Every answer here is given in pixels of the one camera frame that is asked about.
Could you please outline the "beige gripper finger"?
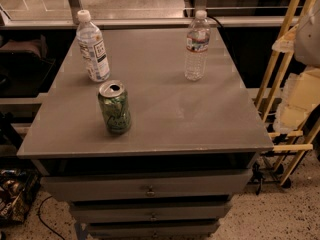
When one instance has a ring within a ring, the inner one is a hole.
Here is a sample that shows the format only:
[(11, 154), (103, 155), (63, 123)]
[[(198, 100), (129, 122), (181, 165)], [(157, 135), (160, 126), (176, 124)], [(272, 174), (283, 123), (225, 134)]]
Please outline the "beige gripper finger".
[(288, 87), (288, 106), (312, 111), (320, 104), (320, 69), (306, 67), (302, 73), (289, 80)]
[(316, 103), (281, 103), (276, 111), (273, 129), (280, 134), (296, 130), (316, 107)]

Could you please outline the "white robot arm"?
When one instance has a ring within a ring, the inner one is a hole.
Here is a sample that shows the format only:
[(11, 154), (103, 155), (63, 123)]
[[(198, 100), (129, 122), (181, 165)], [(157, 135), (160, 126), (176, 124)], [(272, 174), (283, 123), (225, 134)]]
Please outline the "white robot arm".
[(293, 52), (295, 60), (306, 66), (302, 73), (289, 74), (276, 111), (274, 130), (288, 134), (320, 104), (320, 0), (272, 49)]

